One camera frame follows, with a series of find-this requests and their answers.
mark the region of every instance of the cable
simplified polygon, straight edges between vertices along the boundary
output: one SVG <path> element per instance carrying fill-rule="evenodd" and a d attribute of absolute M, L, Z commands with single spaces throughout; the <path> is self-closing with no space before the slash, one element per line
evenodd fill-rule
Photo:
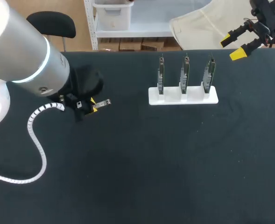
<path fill-rule="evenodd" d="M 39 113 L 41 113 L 42 111 L 47 110 L 49 108 L 57 108 L 61 111 L 64 111 L 64 105 L 62 105 L 62 104 L 59 104 L 59 103 L 46 104 L 46 105 L 41 106 L 38 109 L 36 109 L 31 114 L 31 116 L 29 117 L 28 122 L 27 122 L 28 133 L 29 133 L 32 141 L 36 145 L 37 149 L 39 150 L 39 153 L 40 153 L 41 158 L 42 158 L 42 168 L 41 168 L 40 172 L 36 176 L 34 176 L 30 179 L 27 179 L 27 180 L 14 180 L 14 179 L 11 179 L 11 178 L 0 176 L 1 181 L 5 181 L 5 182 L 8 182 L 8 183 L 15 183 L 15 184 L 32 183 L 32 182 L 38 180 L 44 174 L 44 172 L 46 170 L 46 166 L 47 166 L 46 155 L 45 155 L 45 152 L 44 152 L 43 147 L 41 146 L 39 140 L 35 136 L 35 133 L 34 133 L 34 130 L 33 130 L 33 122 L 34 122 L 36 116 L 38 116 Z"/>

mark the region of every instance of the white holder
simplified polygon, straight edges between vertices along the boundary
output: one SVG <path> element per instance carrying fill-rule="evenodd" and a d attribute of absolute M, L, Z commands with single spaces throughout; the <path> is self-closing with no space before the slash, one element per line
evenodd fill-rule
<path fill-rule="evenodd" d="M 187 94 L 182 94 L 180 84 L 174 87 L 164 87 L 163 95 L 159 94 L 158 87 L 148 90 L 150 105 L 193 105 L 217 104 L 216 89 L 211 86 L 210 93 L 204 92 L 203 83 L 200 86 L 187 86 Z"/>

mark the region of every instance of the white fabric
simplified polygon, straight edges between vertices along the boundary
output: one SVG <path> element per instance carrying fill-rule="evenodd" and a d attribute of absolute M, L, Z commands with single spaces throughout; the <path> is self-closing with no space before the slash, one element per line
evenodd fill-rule
<path fill-rule="evenodd" d="M 170 27 L 184 50 L 222 49 L 220 42 L 230 30 L 243 25 L 244 18 L 254 18 L 251 9 L 249 0 L 212 0 L 199 10 L 172 19 Z M 239 48 L 254 38 L 257 35 L 247 31 L 226 48 Z"/>

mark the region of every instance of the black chair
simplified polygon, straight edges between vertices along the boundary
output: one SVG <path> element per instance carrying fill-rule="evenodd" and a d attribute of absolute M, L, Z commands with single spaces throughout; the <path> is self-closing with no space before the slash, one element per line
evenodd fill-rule
<path fill-rule="evenodd" d="M 29 15 L 27 21 L 33 25 L 41 34 L 49 36 L 61 36 L 63 38 L 63 49 L 66 51 L 65 37 L 74 38 L 76 28 L 71 17 L 59 12 L 37 12 Z"/>

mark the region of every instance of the screw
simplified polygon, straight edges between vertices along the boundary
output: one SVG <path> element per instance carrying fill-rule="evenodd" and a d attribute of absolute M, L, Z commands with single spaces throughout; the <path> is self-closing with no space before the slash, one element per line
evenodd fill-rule
<path fill-rule="evenodd" d="M 41 92 L 46 92 L 47 90 L 48 90 L 47 87 L 40 87 L 40 88 L 39 88 L 39 91 L 41 91 Z"/>

